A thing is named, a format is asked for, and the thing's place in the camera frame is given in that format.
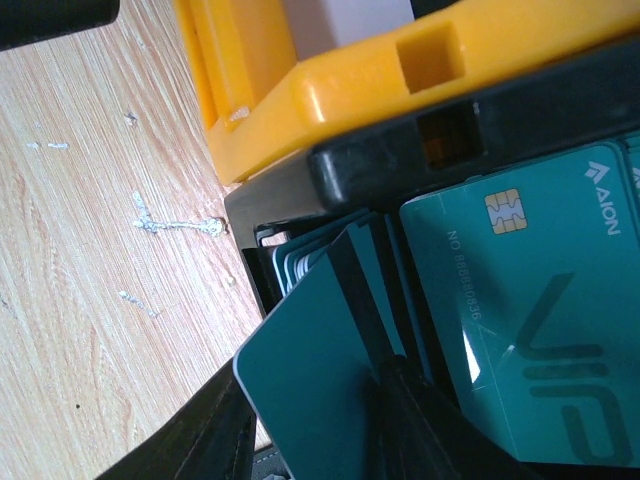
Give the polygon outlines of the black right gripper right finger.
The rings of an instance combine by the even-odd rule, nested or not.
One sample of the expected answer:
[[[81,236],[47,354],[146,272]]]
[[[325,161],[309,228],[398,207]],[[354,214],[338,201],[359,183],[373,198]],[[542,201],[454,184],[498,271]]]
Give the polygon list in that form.
[[[376,415],[389,479],[536,479],[481,433],[403,356],[379,368]]]

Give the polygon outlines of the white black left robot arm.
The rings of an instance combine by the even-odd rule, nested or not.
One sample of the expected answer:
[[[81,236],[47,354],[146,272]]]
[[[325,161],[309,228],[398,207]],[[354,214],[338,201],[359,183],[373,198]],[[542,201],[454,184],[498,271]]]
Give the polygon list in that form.
[[[1,0],[1,50],[114,22],[119,0]]]

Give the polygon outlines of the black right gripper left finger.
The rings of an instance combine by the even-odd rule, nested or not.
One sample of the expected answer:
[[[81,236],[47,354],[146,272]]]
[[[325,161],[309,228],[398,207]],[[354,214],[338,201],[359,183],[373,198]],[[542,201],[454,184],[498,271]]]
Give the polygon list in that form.
[[[102,479],[249,479],[256,415],[231,367],[220,368]]]

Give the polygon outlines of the teal credit card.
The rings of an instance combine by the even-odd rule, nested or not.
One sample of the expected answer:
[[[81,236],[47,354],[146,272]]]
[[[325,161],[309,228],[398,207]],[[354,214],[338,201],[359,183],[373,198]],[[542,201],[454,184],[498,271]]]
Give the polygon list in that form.
[[[353,319],[398,334],[370,225],[349,225],[242,345],[234,375],[294,479],[383,479],[377,373]]]

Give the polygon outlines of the black leather card holder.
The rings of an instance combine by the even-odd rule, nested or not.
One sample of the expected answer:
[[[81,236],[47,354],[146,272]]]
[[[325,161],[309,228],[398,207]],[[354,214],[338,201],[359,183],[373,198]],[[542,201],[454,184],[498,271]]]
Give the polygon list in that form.
[[[254,452],[251,478],[261,479],[292,479],[280,451],[270,445]]]

